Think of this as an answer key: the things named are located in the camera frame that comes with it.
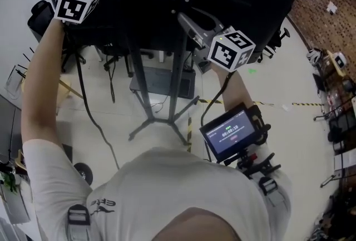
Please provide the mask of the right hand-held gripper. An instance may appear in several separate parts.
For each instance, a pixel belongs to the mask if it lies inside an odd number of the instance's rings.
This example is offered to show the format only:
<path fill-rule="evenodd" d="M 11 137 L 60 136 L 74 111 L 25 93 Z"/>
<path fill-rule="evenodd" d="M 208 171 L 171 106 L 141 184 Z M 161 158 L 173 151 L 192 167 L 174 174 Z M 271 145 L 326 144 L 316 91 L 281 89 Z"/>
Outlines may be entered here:
<path fill-rule="evenodd" d="M 230 26 L 218 32 L 207 33 L 220 25 L 213 15 L 194 8 L 195 20 L 180 12 L 177 20 L 189 38 L 198 47 L 194 50 L 194 63 L 201 72 L 215 64 L 228 72 L 247 64 L 256 44 L 242 31 Z"/>

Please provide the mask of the person's left forearm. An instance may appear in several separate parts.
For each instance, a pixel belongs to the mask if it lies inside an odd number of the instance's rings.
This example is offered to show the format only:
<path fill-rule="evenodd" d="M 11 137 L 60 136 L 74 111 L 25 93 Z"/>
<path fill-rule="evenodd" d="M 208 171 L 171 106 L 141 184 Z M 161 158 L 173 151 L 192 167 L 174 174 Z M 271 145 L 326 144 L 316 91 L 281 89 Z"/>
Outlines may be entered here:
<path fill-rule="evenodd" d="M 28 66 L 22 98 L 22 142 L 42 139 L 62 146 L 56 109 L 64 35 L 62 22 L 52 19 Z"/>

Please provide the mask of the person's right forearm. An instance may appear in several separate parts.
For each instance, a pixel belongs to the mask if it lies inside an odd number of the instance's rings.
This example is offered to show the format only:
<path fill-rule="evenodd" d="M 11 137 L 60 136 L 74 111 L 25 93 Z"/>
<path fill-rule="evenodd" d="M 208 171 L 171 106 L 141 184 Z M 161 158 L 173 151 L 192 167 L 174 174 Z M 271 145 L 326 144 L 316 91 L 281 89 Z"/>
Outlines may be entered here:
<path fill-rule="evenodd" d="M 229 73 L 227 70 L 212 64 L 211 69 L 217 74 L 217 77 L 220 82 L 220 86 L 223 86 L 225 79 Z M 233 109 L 239 104 L 244 104 L 247 108 L 252 107 L 253 100 L 250 97 L 248 89 L 246 88 L 242 77 L 240 74 L 235 71 L 227 84 L 225 91 L 222 93 L 222 100 L 224 103 L 225 111 Z"/>

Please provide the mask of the black TV stand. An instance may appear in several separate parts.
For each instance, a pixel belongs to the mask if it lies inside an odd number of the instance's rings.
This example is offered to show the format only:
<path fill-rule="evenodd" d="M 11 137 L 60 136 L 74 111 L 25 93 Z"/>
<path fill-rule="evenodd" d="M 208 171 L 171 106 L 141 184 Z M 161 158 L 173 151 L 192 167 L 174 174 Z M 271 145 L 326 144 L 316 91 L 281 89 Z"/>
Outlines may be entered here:
<path fill-rule="evenodd" d="M 141 126 L 129 134 L 129 139 L 132 140 L 141 130 L 157 122 L 169 125 L 182 143 L 188 146 L 190 143 L 176 125 L 176 120 L 198 101 L 194 98 L 180 112 L 176 112 L 184 55 L 189 42 L 187 33 L 178 23 L 177 15 L 180 11 L 185 11 L 187 5 L 184 0 L 118 0 L 118 4 L 120 29 L 125 34 L 126 46 L 134 67 L 134 79 L 138 84 L 132 92 L 147 116 Z M 171 52 L 172 69 L 164 72 L 154 69 L 151 73 L 146 73 L 141 56 L 144 50 Z M 166 119 L 158 118 L 153 113 L 147 86 L 149 82 L 161 83 L 161 88 L 170 99 Z"/>

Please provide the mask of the black office chair grey headrest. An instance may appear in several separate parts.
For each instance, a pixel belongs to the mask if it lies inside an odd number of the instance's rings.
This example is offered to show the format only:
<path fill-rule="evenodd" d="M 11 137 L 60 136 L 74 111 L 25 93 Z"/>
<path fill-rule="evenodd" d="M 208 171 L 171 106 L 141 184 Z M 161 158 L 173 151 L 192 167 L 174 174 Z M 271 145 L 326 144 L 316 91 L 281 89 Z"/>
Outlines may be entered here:
<path fill-rule="evenodd" d="M 105 46 L 95 46 L 95 50 L 97 51 L 101 59 L 103 59 L 104 56 L 106 57 L 111 56 L 110 59 L 106 59 L 106 62 L 103 65 L 105 71 L 109 72 L 110 65 L 111 64 L 116 65 L 116 62 L 118 62 L 120 59 L 123 58 L 125 61 L 125 67 L 126 67 L 128 77 L 129 78 L 133 77 L 134 73 L 129 59 L 130 52 L 127 48 L 105 45 Z"/>

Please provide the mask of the yellow black hazard tape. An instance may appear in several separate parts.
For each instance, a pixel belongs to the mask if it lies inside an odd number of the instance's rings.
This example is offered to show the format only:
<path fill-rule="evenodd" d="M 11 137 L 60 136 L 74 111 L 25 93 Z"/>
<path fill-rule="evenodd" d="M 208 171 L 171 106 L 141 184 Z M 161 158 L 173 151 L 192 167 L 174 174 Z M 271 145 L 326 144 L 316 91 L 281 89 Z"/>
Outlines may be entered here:
<path fill-rule="evenodd" d="M 188 129 L 187 129 L 187 142 L 188 148 L 187 152 L 191 152 L 191 137 L 192 137 L 192 118 L 189 116 L 188 118 Z"/>
<path fill-rule="evenodd" d="M 202 104 L 210 104 L 212 100 L 205 100 L 205 99 L 198 99 L 198 102 Z M 223 104 L 223 101 L 216 100 L 213 102 L 214 104 Z M 276 104 L 272 103 L 266 103 L 266 102 L 261 102 L 261 101 L 254 101 L 255 105 L 266 105 L 266 106 L 271 106 L 274 107 Z M 292 102 L 292 106 L 323 106 L 324 104 L 322 103 L 305 103 L 305 102 Z"/>

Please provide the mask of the black router with antennas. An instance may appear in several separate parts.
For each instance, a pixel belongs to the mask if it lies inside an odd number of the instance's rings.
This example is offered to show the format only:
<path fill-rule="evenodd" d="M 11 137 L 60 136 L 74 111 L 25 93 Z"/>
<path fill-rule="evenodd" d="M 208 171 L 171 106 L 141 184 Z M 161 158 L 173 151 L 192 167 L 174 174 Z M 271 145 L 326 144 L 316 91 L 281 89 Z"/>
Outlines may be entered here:
<path fill-rule="evenodd" d="M 22 51 L 20 55 L 21 56 L 15 65 L 15 71 L 21 79 L 25 79 L 29 64 L 31 63 L 34 55 L 34 48 L 30 47 L 28 51 Z"/>

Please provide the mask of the white helmet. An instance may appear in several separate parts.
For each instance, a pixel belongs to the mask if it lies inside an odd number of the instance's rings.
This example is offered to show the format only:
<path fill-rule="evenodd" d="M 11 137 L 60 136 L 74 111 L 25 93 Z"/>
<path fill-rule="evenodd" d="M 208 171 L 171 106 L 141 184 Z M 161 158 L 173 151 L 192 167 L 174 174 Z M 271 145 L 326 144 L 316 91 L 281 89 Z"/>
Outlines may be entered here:
<path fill-rule="evenodd" d="M 322 58 L 322 55 L 323 55 L 322 50 L 318 48 L 312 48 L 306 54 L 306 58 L 308 59 L 309 63 L 312 66 L 315 66 Z"/>

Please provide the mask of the clear plastic box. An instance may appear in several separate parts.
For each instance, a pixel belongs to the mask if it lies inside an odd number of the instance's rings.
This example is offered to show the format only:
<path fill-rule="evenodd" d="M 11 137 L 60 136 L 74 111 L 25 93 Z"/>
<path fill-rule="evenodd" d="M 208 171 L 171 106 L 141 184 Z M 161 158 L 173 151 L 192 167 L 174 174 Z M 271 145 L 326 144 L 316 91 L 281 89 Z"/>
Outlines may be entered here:
<path fill-rule="evenodd" d="M 7 95 L 10 99 L 16 100 L 20 97 L 21 85 L 25 75 L 21 72 L 15 65 L 8 76 L 4 89 L 6 90 Z"/>

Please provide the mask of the wooden stool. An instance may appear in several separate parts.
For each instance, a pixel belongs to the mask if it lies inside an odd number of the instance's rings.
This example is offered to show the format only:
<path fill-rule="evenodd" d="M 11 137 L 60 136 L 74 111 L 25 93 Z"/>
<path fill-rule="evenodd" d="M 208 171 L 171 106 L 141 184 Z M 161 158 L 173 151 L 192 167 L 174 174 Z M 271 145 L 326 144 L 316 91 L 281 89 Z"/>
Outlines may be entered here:
<path fill-rule="evenodd" d="M 335 67 L 337 74 L 340 77 L 344 77 L 345 76 L 344 70 L 348 65 L 348 61 L 345 55 L 342 52 L 332 53 L 329 50 L 327 50 L 327 55 L 329 56 L 329 59 L 331 60 L 333 66 Z"/>

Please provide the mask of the person's white t-shirt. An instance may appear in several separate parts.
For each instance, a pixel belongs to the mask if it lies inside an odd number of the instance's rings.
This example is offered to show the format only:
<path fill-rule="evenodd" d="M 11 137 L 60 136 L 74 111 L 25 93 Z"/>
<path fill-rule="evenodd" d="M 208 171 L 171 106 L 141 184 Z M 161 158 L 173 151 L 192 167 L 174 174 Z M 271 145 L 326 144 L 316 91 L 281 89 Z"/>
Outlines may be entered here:
<path fill-rule="evenodd" d="M 225 220 L 241 241 L 283 241 L 291 215 L 290 182 L 271 174 L 264 195 L 257 179 L 181 150 L 153 148 L 126 163 L 97 189 L 81 178 L 65 152 L 46 140 L 24 143 L 24 158 L 40 226 L 49 241 L 70 241 L 67 213 L 81 204 L 90 241 L 152 241 L 189 208 Z"/>

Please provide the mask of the black cabinet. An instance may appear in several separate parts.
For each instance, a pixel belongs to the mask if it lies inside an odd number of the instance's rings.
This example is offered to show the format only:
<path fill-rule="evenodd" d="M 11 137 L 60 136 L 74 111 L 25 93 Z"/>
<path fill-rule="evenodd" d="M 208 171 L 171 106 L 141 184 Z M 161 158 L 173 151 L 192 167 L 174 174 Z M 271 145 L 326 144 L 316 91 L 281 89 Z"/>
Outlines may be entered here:
<path fill-rule="evenodd" d="M 73 163 L 73 147 L 66 145 L 66 144 L 62 144 L 63 150 L 66 154 L 66 156 L 68 157 L 70 163 Z"/>

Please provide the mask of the small green potted plant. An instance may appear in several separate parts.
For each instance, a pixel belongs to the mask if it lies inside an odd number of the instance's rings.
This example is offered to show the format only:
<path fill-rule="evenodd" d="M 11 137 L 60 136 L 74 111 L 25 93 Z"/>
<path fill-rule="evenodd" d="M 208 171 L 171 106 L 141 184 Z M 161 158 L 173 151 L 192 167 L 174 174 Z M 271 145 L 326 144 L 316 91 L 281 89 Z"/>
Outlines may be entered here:
<path fill-rule="evenodd" d="M 0 172 L 0 184 L 4 185 L 10 192 L 17 194 L 18 186 L 13 173 Z"/>

